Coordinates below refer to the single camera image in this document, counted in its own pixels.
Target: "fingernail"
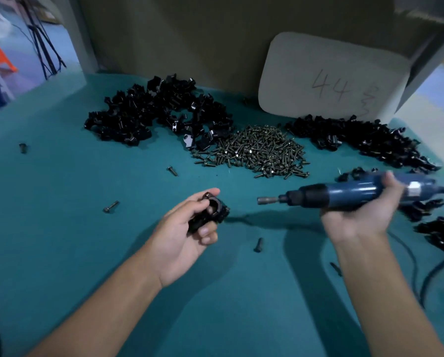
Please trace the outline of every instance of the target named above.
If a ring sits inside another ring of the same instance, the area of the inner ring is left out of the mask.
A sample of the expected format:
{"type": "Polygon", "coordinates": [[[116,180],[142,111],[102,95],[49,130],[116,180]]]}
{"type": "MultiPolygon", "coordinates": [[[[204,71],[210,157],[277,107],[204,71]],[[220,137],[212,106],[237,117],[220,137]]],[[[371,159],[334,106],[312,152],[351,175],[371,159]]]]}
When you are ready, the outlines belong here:
{"type": "Polygon", "coordinates": [[[207,227],[200,227],[199,228],[199,235],[204,236],[209,232],[209,229],[207,227]]]}

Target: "person's left arm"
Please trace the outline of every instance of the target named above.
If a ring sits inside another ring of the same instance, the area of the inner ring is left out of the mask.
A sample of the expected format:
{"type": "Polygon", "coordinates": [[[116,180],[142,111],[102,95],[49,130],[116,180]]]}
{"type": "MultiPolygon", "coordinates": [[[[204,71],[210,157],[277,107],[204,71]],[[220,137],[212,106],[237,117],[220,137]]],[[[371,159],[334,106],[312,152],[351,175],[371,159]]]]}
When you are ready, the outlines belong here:
{"type": "Polygon", "coordinates": [[[187,198],[169,211],[145,245],[127,259],[100,288],[40,342],[27,357],[113,357],[158,292],[182,276],[206,247],[217,241],[217,225],[209,222],[188,236],[188,222],[208,208],[187,198]]]}

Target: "forearm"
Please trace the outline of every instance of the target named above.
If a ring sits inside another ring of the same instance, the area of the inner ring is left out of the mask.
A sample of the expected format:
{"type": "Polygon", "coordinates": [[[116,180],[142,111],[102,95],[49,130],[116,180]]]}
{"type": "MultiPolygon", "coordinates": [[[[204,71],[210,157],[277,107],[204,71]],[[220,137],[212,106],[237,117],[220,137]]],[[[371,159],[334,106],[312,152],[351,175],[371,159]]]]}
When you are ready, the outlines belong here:
{"type": "Polygon", "coordinates": [[[336,251],[374,357],[444,356],[444,346],[415,300],[386,236],[343,241],[336,251]]]}
{"type": "Polygon", "coordinates": [[[28,357],[113,357],[161,289],[144,249],[125,261],[28,357]]]}

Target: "table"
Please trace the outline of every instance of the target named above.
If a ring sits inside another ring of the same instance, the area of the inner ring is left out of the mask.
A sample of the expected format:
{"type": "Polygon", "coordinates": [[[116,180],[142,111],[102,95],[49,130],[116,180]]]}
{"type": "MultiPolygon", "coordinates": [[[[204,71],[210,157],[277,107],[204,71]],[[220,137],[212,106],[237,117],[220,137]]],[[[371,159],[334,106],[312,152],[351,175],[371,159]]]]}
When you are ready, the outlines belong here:
{"type": "MultiPolygon", "coordinates": [[[[0,110],[4,356],[28,351],[142,246],[167,210],[212,186],[231,208],[219,242],[158,295],[120,355],[368,356],[343,280],[329,265],[336,255],[318,211],[258,206],[256,197],[331,181],[338,168],[386,166],[348,146],[332,153],[300,139],[311,162],[309,178],[253,179],[245,168],[193,164],[182,137],[160,125],[134,148],[102,142],[83,129],[89,111],[105,108],[104,96],[135,82],[145,85],[133,76],[64,72],[0,110]],[[29,145],[25,155],[21,142],[29,145]],[[121,203],[114,213],[103,213],[115,200],[121,203]],[[264,251],[257,254],[260,237],[264,251]]],[[[241,97],[209,91],[238,125],[288,121],[243,106],[241,97]]],[[[424,145],[420,149],[436,161],[424,145]]],[[[444,184],[444,168],[436,177],[444,184]]],[[[444,258],[404,216],[395,216],[390,231],[414,252],[418,283],[444,258]]],[[[409,280],[412,261],[391,244],[409,280]]],[[[432,284],[427,315],[444,342],[444,271],[432,284]]]]}

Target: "person's right arm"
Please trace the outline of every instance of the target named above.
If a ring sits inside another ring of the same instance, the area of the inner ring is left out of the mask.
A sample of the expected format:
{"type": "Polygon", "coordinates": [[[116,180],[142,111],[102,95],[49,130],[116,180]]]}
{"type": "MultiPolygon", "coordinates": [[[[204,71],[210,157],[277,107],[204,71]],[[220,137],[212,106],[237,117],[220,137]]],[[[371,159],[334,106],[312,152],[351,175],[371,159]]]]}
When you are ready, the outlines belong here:
{"type": "Polygon", "coordinates": [[[344,282],[374,357],[444,357],[444,345],[410,290],[386,229],[404,186],[392,173],[376,200],[355,212],[323,211],[344,282]]]}

